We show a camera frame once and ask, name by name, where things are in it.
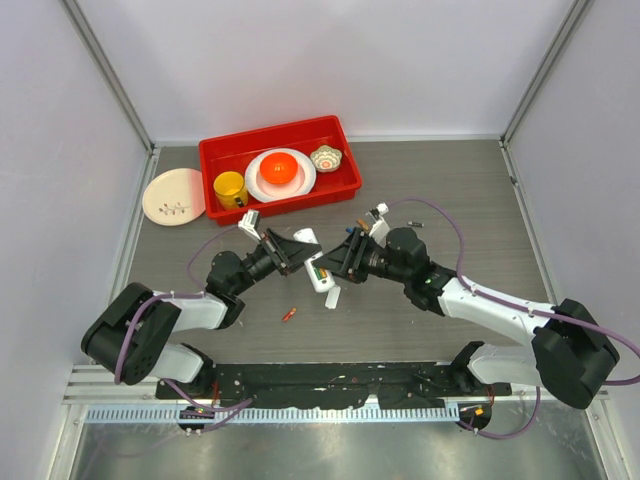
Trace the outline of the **white remote control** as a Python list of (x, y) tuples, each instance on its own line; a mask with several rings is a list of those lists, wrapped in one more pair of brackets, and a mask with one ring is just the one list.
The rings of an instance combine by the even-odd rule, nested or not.
[[(293, 237), (295, 240), (303, 243), (319, 243), (312, 228), (300, 229), (293, 234)], [(326, 269), (319, 268), (314, 264), (322, 255), (323, 252), (319, 251), (304, 262), (306, 272), (316, 293), (328, 293), (335, 286), (335, 280), (332, 274)]]

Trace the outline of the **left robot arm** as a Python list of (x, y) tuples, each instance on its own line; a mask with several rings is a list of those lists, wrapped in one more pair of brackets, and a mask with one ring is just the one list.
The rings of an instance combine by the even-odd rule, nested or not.
[(268, 229), (245, 257), (229, 250), (218, 253), (205, 287), (196, 293), (159, 293), (133, 282), (88, 328), (81, 351), (110, 371), (117, 384), (135, 385), (154, 375), (178, 381), (190, 398), (203, 398), (212, 389), (212, 373), (194, 349), (171, 345), (171, 335), (230, 327), (245, 307), (242, 293), (274, 272), (287, 276), (300, 270), (320, 251), (316, 242)]

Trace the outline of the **white battery cover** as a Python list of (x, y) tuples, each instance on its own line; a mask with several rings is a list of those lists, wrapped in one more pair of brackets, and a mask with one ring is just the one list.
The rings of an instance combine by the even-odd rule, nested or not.
[(341, 293), (341, 287), (339, 285), (334, 285), (327, 293), (325, 300), (325, 307), (329, 310), (334, 310), (337, 308), (339, 298)]

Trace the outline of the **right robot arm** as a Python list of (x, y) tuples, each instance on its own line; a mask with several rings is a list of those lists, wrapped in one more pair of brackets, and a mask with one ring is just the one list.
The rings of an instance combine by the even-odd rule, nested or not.
[(551, 305), (483, 289), (433, 261), (409, 227), (391, 230), (382, 242), (356, 229), (314, 264), (354, 284), (369, 276), (400, 283), (418, 309), (514, 340), (513, 347), (478, 342), (462, 356), (451, 380), (465, 395), (489, 384), (517, 383), (586, 409), (619, 361), (616, 348), (581, 303), (565, 299)]

